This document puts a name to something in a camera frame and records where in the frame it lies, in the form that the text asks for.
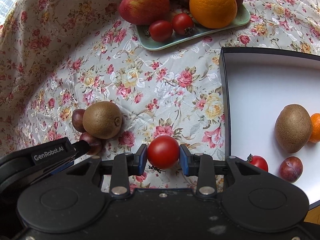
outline cherry tomato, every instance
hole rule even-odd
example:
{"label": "cherry tomato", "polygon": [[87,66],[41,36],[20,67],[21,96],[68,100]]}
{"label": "cherry tomato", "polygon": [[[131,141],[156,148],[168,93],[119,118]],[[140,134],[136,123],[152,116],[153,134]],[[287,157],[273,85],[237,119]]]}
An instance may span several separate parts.
{"label": "cherry tomato", "polygon": [[149,162],[158,169],[171,168],[179,159],[178,142],[168,135],[155,138],[149,145],[147,157]]}
{"label": "cherry tomato", "polygon": [[149,26],[149,33],[154,41],[162,42],[171,37],[173,33],[170,22],[159,20]]}
{"label": "cherry tomato", "polygon": [[172,27],[177,34],[191,35],[195,24],[188,14],[180,13],[172,19]]}
{"label": "cherry tomato", "polygon": [[250,164],[252,164],[252,165],[254,165],[254,166],[256,166],[256,167],[258,167],[260,169],[268,171],[268,163],[261,156],[257,156],[257,155],[252,156],[252,154],[250,154],[247,161]]}

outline metal bolt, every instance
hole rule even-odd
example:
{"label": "metal bolt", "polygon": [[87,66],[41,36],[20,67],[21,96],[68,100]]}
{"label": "metal bolt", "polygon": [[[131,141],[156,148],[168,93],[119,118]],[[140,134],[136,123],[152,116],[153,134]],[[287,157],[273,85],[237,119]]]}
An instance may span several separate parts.
{"label": "metal bolt", "polygon": [[208,186],[205,186],[205,187],[201,187],[199,189],[199,192],[203,195],[210,195],[210,194],[213,194],[215,192],[215,189],[213,187],[208,187]]}
{"label": "metal bolt", "polygon": [[167,195],[166,193],[160,193],[160,194],[159,194],[159,197],[160,197],[160,198],[165,198],[165,197],[167,197],[167,196],[168,196],[168,195]]}
{"label": "metal bolt", "polygon": [[122,186],[113,187],[111,190],[111,192],[115,195],[123,195],[123,194],[127,193],[127,191],[128,190]]}

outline apple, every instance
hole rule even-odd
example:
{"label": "apple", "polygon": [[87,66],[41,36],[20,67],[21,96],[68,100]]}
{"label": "apple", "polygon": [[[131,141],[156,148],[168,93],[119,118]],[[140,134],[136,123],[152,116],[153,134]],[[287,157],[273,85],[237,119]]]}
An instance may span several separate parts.
{"label": "apple", "polygon": [[150,25],[170,11],[169,0],[122,0],[120,16],[135,25]]}

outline wooden floor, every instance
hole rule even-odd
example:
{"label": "wooden floor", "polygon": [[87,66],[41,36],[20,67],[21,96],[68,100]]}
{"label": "wooden floor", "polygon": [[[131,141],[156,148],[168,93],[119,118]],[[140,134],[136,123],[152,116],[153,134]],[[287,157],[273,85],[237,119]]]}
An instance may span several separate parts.
{"label": "wooden floor", "polygon": [[320,225],[320,206],[310,210],[304,221]]}

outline tray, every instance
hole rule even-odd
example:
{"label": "tray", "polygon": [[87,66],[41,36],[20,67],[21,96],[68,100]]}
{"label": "tray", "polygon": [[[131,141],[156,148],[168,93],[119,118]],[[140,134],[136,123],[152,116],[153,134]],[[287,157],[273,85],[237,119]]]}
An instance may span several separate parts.
{"label": "tray", "polygon": [[221,83],[225,109],[225,154],[244,160],[249,154],[266,159],[278,175],[282,161],[297,156],[303,173],[294,183],[308,196],[310,209],[320,205],[320,143],[307,143],[295,154],[278,145],[274,126],[282,109],[302,105],[320,112],[320,57],[268,48],[222,48]]}
{"label": "tray", "polygon": [[[174,5],[175,7],[175,11],[177,13],[181,13],[181,9],[179,9],[178,5]],[[248,22],[250,22],[250,12],[247,10],[247,8],[242,5],[239,9],[238,9],[238,13],[236,18],[232,21],[232,23],[230,25],[228,25],[227,27],[224,28],[220,28],[220,29],[208,29],[203,27],[202,25],[200,25],[199,23],[195,22],[195,34],[189,37],[186,36],[181,36],[176,34],[175,32],[173,32],[173,35],[171,36],[170,39],[168,39],[165,42],[156,42],[154,40],[152,40],[150,38],[150,35],[148,34],[148,28],[149,26],[136,26],[136,30],[137,30],[137,36],[138,39],[142,45],[143,48],[147,49],[147,50],[151,50],[151,51],[155,51],[155,50],[161,50],[161,49],[166,49],[168,47],[177,45],[179,43],[185,42],[185,41],[190,41],[192,39],[201,37],[201,36],[205,36],[205,35],[209,35],[211,33],[216,33],[222,30],[227,30],[227,29],[231,29],[234,27],[239,27],[242,25],[247,24]]]}

